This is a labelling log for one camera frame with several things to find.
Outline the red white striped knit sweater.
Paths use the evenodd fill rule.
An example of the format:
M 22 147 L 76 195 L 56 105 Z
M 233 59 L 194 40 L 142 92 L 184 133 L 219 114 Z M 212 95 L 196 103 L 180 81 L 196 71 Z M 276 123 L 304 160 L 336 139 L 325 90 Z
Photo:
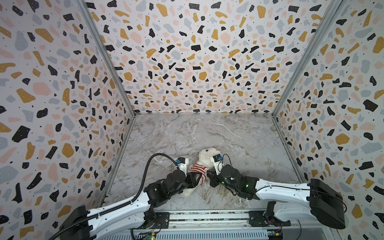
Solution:
M 204 166 L 201 163 L 195 163 L 192 165 L 192 167 L 190 167 L 190 169 L 188 170 L 188 173 L 201 174 L 201 178 L 199 180 L 199 185 L 201 186 L 207 180 L 207 171 L 208 171 L 208 168 L 206 166 Z

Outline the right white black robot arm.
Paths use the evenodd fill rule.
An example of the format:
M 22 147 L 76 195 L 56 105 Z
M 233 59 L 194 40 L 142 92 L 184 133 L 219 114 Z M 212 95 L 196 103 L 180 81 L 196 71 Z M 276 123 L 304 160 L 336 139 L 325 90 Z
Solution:
M 346 206 L 341 194 L 318 179 L 309 183 L 276 183 L 242 175 L 231 165 L 208 170 L 211 187 L 224 186 L 246 200 L 268 201 L 264 218 L 283 224 L 291 220 L 316 220 L 322 225 L 343 230 Z

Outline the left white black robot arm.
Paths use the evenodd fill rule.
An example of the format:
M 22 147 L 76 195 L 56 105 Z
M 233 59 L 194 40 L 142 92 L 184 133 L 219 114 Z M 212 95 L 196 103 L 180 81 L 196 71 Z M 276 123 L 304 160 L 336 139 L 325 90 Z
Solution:
M 51 239 L 102 240 L 128 229 L 147 229 L 156 221 L 155 208 L 174 195 L 198 186 L 201 173 L 175 170 L 163 180 L 149 184 L 136 196 L 105 207 L 75 209 Z

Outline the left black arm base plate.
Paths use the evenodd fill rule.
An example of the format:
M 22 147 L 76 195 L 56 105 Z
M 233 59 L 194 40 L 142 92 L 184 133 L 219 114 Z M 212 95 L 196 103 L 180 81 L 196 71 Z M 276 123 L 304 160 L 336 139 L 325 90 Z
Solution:
M 168 229 L 170 223 L 170 212 L 154 212 L 148 210 L 144 213 L 144 223 L 134 230 Z

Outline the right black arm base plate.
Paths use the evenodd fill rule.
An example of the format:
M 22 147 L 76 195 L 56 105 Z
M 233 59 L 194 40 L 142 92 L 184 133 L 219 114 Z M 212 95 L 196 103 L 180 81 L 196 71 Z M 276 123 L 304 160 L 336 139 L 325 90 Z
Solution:
M 291 222 L 282 222 L 274 218 L 267 218 L 265 211 L 249 211 L 249 224 L 251 227 L 290 227 Z

